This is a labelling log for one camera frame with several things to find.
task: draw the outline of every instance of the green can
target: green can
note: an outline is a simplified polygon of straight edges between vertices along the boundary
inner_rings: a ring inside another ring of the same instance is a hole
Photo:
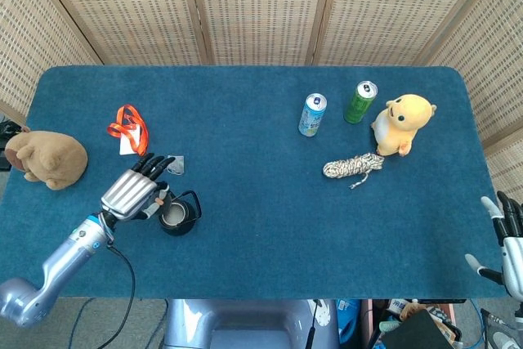
[[[359,123],[377,94],[378,87],[374,83],[370,81],[358,83],[354,96],[352,96],[349,105],[346,107],[345,114],[343,114],[345,120],[352,124]]]

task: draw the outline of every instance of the floor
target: floor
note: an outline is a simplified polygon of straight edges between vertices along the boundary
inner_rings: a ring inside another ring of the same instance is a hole
[[[5,189],[7,178],[8,173],[0,172],[0,196]],[[98,347],[118,328],[127,307],[127,300],[97,298],[90,301],[85,306],[70,346],[69,338],[74,322],[87,300],[87,298],[60,298],[52,313],[41,324],[31,329],[19,329],[10,322],[0,320],[0,349]],[[478,303],[480,307],[513,324],[513,312],[518,308],[518,303],[513,299],[479,299]],[[471,346],[480,337],[481,327],[478,316],[470,302],[457,305],[454,309],[457,325],[463,333],[465,347]],[[165,322],[160,323],[164,312],[165,302],[162,299],[136,299],[121,334],[107,347],[110,349],[158,348],[165,332]]]

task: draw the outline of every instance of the black cable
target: black cable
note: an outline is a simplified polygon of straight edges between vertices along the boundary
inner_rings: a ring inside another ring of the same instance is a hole
[[[316,332],[316,327],[314,327],[314,325],[316,322],[316,311],[318,311],[318,304],[320,304],[320,300],[315,299],[314,302],[316,303],[316,306],[314,307],[314,315],[312,316],[312,326],[309,329],[309,335],[307,336],[305,349],[312,349],[312,342],[314,341],[314,334]]]
[[[132,266],[131,266],[131,263],[128,261],[128,259],[126,257],[124,257],[124,255],[119,252],[112,244],[109,244],[107,246],[107,248],[109,249],[110,252],[118,255],[119,257],[121,257],[123,259],[123,261],[125,262],[125,264],[127,265],[127,267],[129,267],[129,271],[131,272],[131,277],[132,277],[132,288],[131,288],[131,298],[129,299],[129,305],[127,306],[127,310],[125,311],[125,316],[123,317],[123,320],[122,320],[122,323],[120,324],[120,327],[118,327],[118,330],[116,331],[116,333],[113,334],[113,336],[111,338],[109,338],[107,341],[105,341],[102,345],[100,345],[97,349],[103,349],[104,347],[106,347],[107,345],[109,345],[110,343],[112,343],[112,341],[120,334],[120,332],[122,331],[123,329],[123,326],[125,325],[125,322],[127,322],[127,317],[129,316],[129,311],[131,310],[131,306],[132,306],[132,300],[134,299],[134,289],[136,287],[136,278],[134,276],[134,270],[132,269]]]
[[[164,298],[165,301],[165,311],[163,312],[162,319],[158,322],[158,325],[156,326],[156,329],[151,334],[149,341],[147,342],[147,345],[145,345],[145,349],[149,348],[149,345],[153,342],[154,337],[156,336],[156,333],[160,330],[160,326],[162,325],[163,321],[165,320],[165,317],[167,316],[167,310],[169,309],[169,303],[166,298]]]
[[[367,316],[367,314],[368,314],[369,312],[371,312],[372,310],[373,310],[373,309],[371,308],[370,310],[365,311],[365,313],[364,313],[360,318],[361,318],[362,320],[365,319],[365,317]]]
[[[76,328],[78,327],[78,322],[80,321],[80,316],[82,316],[83,310],[85,309],[86,305],[92,302],[95,298],[89,298],[84,304],[82,304],[82,307],[80,308],[80,311],[78,312],[78,315],[76,316],[76,320],[73,324],[73,330],[71,330],[71,335],[69,336],[69,345],[67,346],[68,349],[71,349],[73,346],[73,338],[74,338],[74,332],[76,331]]]

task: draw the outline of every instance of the yellow plush toy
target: yellow plush toy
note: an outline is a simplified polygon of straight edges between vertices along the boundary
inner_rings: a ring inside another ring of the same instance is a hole
[[[43,181],[51,190],[72,185],[87,166],[87,152],[73,137],[29,129],[7,142],[6,158],[26,180]]]
[[[407,155],[416,132],[428,123],[435,112],[435,105],[415,94],[404,94],[387,101],[387,108],[371,124],[378,143],[378,154]]]

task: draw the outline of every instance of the kettle handle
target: kettle handle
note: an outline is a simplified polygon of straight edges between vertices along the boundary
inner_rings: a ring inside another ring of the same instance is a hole
[[[198,216],[195,217],[194,219],[197,220],[200,217],[202,217],[202,207],[199,205],[198,196],[194,191],[192,191],[192,190],[185,191],[185,192],[181,193],[180,195],[178,195],[177,197],[175,197],[174,199],[179,199],[182,196],[186,196],[188,194],[191,194],[193,196],[194,201],[196,202],[196,208],[198,209]]]

